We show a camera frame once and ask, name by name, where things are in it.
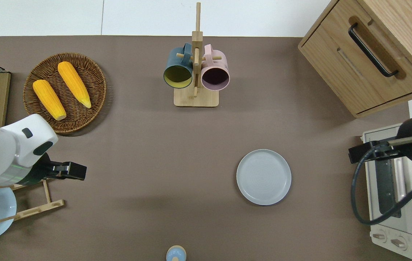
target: wooden base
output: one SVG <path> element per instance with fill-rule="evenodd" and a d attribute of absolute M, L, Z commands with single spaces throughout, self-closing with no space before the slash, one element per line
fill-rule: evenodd
<path fill-rule="evenodd" d="M 199 83 L 197 96 L 194 96 L 194 80 L 183 89 L 174 89 L 174 105 L 177 107 L 217 107 L 219 92 L 210 91 Z"/>

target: yellow corn cob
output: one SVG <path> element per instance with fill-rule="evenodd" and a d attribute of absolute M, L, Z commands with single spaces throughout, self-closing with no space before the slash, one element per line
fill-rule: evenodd
<path fill-rule="evenodd" d="M 80 79 L 77 71 L 70 62 L 60 62 L 58 64 L 58 72 L 62 79 L 69 87 L 74 97 L 85 107 L 91 108 L 90 96 L 88 96 L 87 88 Z"/>
<path fill-rule="evenodd" d="M 62 107 L 58 96 L 53 91 L 52 86 L 46 80 L 37 80 L 32 84 L 35 94 L 42 102 L 43 106 L 53 116 L 55 120 L 62 120 L 66 117 L 66 111 Z"/>

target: drawer handle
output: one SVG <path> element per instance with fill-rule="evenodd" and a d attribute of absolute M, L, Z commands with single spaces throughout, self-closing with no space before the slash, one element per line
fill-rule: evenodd
<path fill-rule="evenodd" d="M 361 49 L 361 51 L 369 58 L 369 60 L 374 64 L 374 66 L 379 70 L 379 72 L 385 77 L 391 77 L 398 73 L 398 70 L 393 72 L 388 72 L 387 69 L 378 61 L 378 59 L 374 56 L 374 54 L 367 48 L 367 46 L 359 39 L 357 34 L 354 32 L 354 28 L 356 28 L 357 23 L 354 23 L 348 30 L 348 34 L 350 35 L 351 39 L 357 44 L 357 46 Z"/>

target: mug handle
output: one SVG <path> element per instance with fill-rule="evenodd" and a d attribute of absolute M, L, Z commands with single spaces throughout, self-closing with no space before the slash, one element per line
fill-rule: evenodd
<path fill-rule="evenodd" d="M 213 47 L 209 45 L 205 45 L 205 59 L 207 66 L 213 66 Z"/>
<path fill-rule="evenodd" d="M 183 66 L 187 66 L 188 63 L 190 62 L 190 57 L 191 57 L 191 43 L 185 43 L 183 46 L 183 58 L 181 61 L 181 64 Z"/>

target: white wall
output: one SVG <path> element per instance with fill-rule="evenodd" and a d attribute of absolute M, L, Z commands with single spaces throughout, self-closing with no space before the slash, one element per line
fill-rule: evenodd
<path fill-rule="evenodd" d="M 195 30 L 197 0 L 0 0 L 0 36 L 172 35 Z M 202 0 L 205 36 L 302 37 L 330 0 Z"/>

